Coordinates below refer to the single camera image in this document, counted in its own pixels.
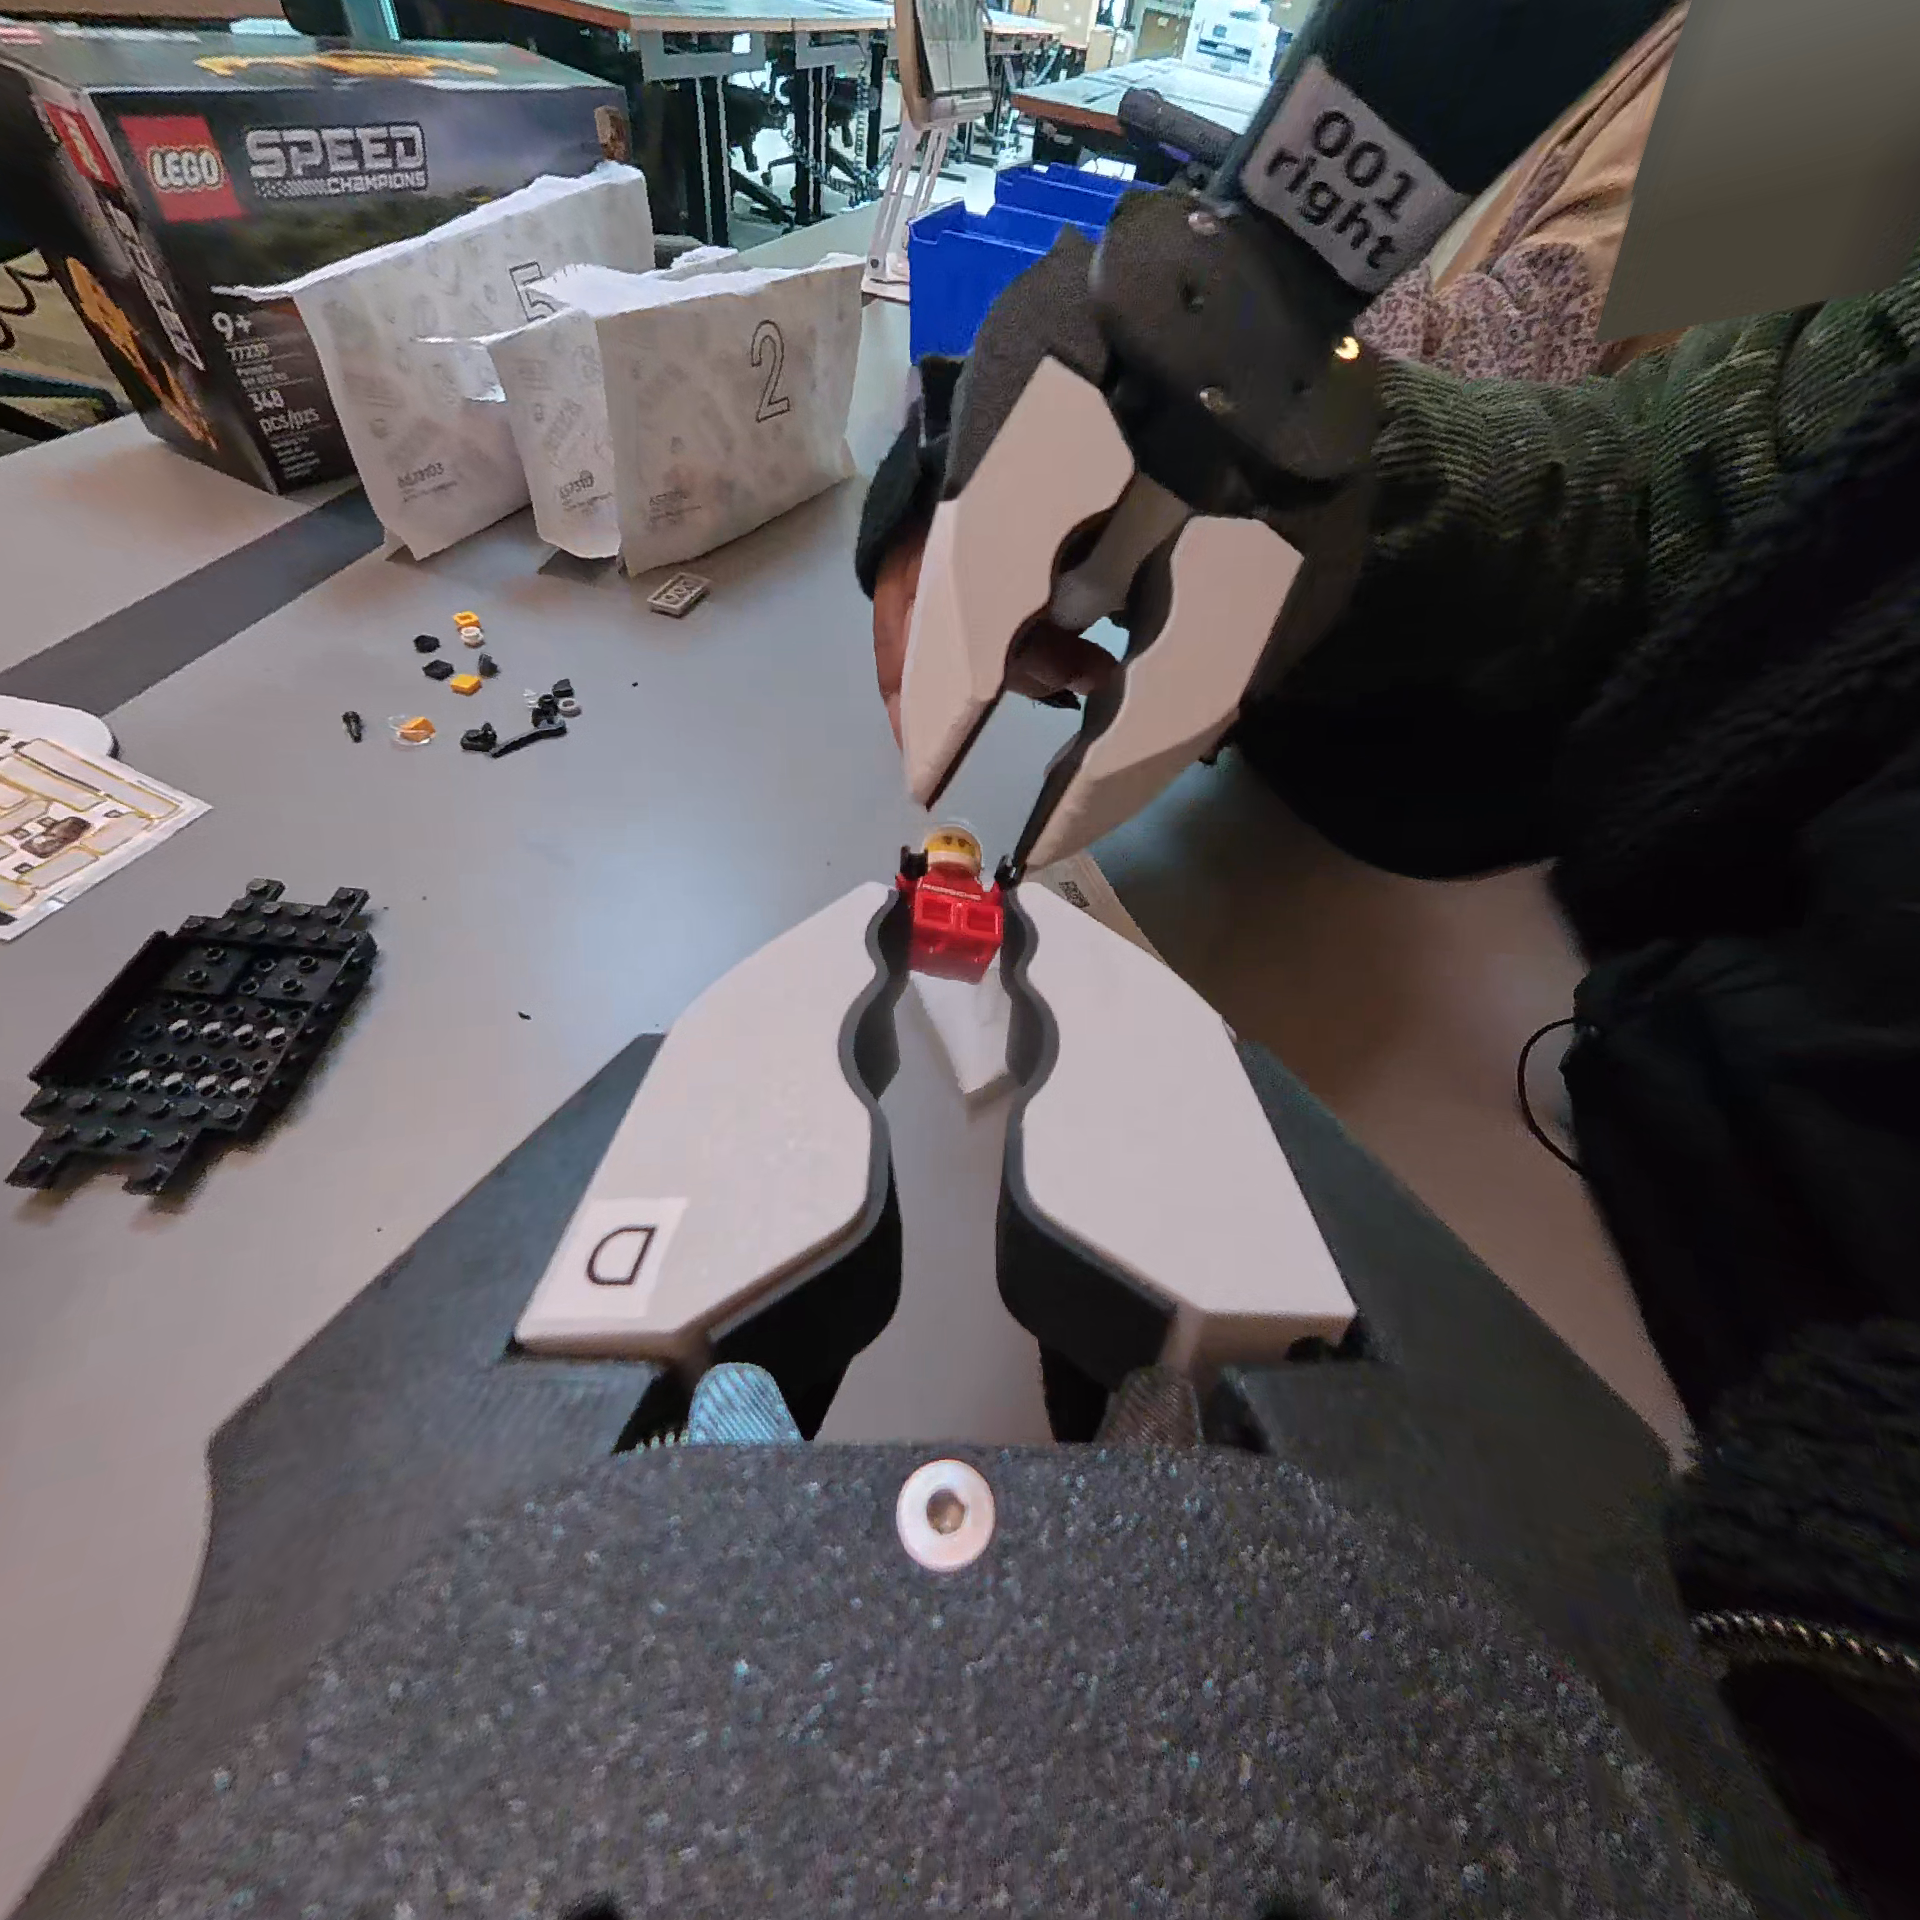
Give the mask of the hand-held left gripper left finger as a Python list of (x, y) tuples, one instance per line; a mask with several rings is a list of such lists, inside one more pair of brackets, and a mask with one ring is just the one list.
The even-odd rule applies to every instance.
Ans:
[(863, 883), (664, 1035), (513, 1332), (694, 1391), (746, 1362), (819, 1436), (904, 1287), (895, 1148), (906, 898)]

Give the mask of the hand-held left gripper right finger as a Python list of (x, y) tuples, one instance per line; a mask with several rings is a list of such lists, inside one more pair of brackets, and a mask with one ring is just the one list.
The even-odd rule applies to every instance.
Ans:
[(1007, 898), (998, 1285), (1041, 1352), (1047, 1436), (1130, 1376), (1358, 1359), (1358, 1305), (1224, 1018), (1044, 888)]

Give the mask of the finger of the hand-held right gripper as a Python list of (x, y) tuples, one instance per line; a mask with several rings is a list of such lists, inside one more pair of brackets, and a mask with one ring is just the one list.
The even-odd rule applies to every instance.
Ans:
[(962, 490), (931, 517), (902, 679), (906, 787), (932, 809), (993, 716), (1058, 559), (1100, 528), (1136, 459), (1095, 383), (1044, 357)]
[(1009, 855), (1009, 881), (1139, 816), (1235, 721), (1304, 556), (1265, 521), (1190, 521), (1136, 586), (1127, 656), (1087, 698)]

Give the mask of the small white paper bag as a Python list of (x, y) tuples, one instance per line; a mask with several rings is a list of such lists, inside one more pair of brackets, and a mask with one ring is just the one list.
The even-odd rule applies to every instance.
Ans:
[[(1106, 874), (1091, 853), (1047, 867), (1035, 884), (1163, 963), (1134, 914), (1120, 900)], [(937, 976), (915, 970), (911, 994), (918, 1000), (961, 1098), (974, 1107), (998, 1098), (1009, 1085), (1007, 1041), (1011, 1002), (1002, 984), (999, 959), (978, 976)]]

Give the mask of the red toy minifigure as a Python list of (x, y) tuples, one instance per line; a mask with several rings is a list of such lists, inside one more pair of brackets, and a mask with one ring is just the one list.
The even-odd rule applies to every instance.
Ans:
[(1002, 884), (988, 876), (986, 859), (978, 876), (931, 868), (921, 843), (902, 851), (896, 871), (906, 906), (906, 964), (915, 976), (976, 987), (1002, 949)]

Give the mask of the person's right forearm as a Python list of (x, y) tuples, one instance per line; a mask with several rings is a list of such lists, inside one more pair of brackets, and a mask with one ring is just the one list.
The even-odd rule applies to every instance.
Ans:
[(1393, 365), (1358, 575), (1236, 754), (1380, 874), (1546, 861), (1566, 732), (1915, 370), (1915, 332), (1910, 257), (1882, 290), (1704, 322), (1570, 387)]

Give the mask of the wood-top background desk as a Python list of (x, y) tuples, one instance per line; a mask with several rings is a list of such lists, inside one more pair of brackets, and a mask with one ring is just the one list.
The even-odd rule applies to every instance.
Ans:
[(1130, 90), (1156, 92), (1169, 106), (1242, 132), (1255, 117), (1265, 85), (1240, 76), (1217, 76), (1177, 58), (1136, 59), (1105, 66), (1070, 80), (1018, 88), (1014, 107), (1038, 129), (1050, 129), (1082, 147), (1120, 135), (1120, 98)]

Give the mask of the grey desk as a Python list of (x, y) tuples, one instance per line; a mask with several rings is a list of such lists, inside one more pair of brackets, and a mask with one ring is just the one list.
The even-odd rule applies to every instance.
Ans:
[[(201, 1595), (208, 1447), (257, 1450), (281, 1369), (422, 1242), (506, 1258), (468, 1340), (473, 1411), (438, 1408), (426, 1332), (361, 1335), (346, 1408), (296, 1415), (330, 1480), (296, 1492), (263, 1568), (339, 1632), (318, 1575), (426, 1543), (614, 1450), (643, 1376), (504, 1362), (513, 1316), (586, 1187), (619, 1061), (736, 960), (892, 871), (906, 808), (849, 549), (860, 484), (716, 559), (675, 623), (615, 572), (547, 560), (527, 517), (414, 565), (359, 496), (274, 507), (132, 424), (4, 459), (4, 693), (105, 714), (136, 768), (208, 803), (132, 868), (4, 944), (4, 1175), (33, 1138), (30, 1068), (151, 932), (255, 879), (297, 900), (369, 888), (380, 960), (328, 1064), (183, 1203), (94, 1175), (4, 1184), (4, 1916), (79, 1916), (46, 1885), (120, 1762)], [(570, 740), (500, 764), (416, 749), (412, 637), (478, 608), (516, 705), (572, 675)], [(1569, 1011), (1577, 963), (1546, 884), (1393, 881), (1332, 855), (1235, 768), (1190, 775), (1100, 853), (1170, 964), (1306, 1075), (1499, 1281), (1660, 1433), (1689, 1429), (1594, 1210), (1522, 1133), (1513, 1066)], [(899, 1319), (856, 1362), (835, 1442), (1050, 1439), (1034, 1344), (993, 1283), (1004, 1100), (969, 1111), (904, 1008), (886, 1111), (902, 1153)]]

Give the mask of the person's right hand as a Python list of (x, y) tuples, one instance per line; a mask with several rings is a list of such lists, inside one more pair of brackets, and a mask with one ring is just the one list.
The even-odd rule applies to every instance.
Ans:
[[(920, 596), (921, 545), (896, 545), (872, 589), (874, 659), (890, 727), (902, 739), (902, 693), (907, 633)], [(1063, 706), (1087, 700), (1115, 668), (1087, 635), (1038, 624), (1020, 637), (1004, 675), (1004, 691), (1034, 705)]]

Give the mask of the blue plastic bin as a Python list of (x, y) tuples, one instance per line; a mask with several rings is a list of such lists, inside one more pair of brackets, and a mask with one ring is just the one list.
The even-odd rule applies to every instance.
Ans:
[(1007, 287), (1075, 231), (1095, 242), (1118, 203), (1156, 193), (1063, 162), (1018, 164), (994, 179), (994, 201), (962, 201), (920, 215), (907, 231), (907, 360), (968, 357), (978, 324)]

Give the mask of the floral patterned shirt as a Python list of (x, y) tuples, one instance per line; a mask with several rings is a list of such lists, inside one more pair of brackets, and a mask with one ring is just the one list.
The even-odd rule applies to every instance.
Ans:
[(1542, 151), (1481, 199), (1446, 259), (1356, 320), (1363, 347), (1457, 378), (1569, 385), (1600, 362), (1631, 180), (1598, 145)]

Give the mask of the white book stand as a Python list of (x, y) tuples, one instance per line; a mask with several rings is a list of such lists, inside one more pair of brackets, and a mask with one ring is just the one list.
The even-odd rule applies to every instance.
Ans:
[(876, 213), (863, 295), (907, 300), (907, 235), (931, 210), (954, 132), (993, 107), (990, 4), (896, 3), (902, 129)]
[(43, 705), (16, 696), (0, 700), (3, 740), (50, 740), (91, 759), (116, 759), (120, 746), (110, 725), (90, 711)]

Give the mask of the cluster of black yellow bricks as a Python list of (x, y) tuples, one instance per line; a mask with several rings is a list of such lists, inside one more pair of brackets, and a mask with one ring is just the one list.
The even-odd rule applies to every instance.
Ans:
[(516, 688), (475, 613), (440, 629), (376, 623), (342, 642), (334, 735), (346, 747), (504, 762), (566, 739), (586, 719), (568, 679)]

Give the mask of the black toy chassis plate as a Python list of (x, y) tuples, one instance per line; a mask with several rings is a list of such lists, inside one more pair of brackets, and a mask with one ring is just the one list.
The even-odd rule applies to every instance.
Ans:
[(58, 1194), (105, 1172), (185, 1194), (303, 1092), (372, 978), (369, 891), (288, 898), (255, 881), (218, 916), (154, 932), (33, 1071), (34, 1138), (8, 1184)]

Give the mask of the yellow black sticker sheet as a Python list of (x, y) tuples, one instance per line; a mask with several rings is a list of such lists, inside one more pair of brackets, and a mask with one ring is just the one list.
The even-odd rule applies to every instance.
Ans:
[(3, 941), (208, 813), (185, 792), (56, 737), (4, 735)]

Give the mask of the black toy set box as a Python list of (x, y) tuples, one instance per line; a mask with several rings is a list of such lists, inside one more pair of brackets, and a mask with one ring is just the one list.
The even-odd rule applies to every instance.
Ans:
[(506, 43), (8, 17), (4, 259), (36, 255), (161, 441), (288, 496), (353, 464), (263, 290), (627, 161), (631, 132), (618, 88)]

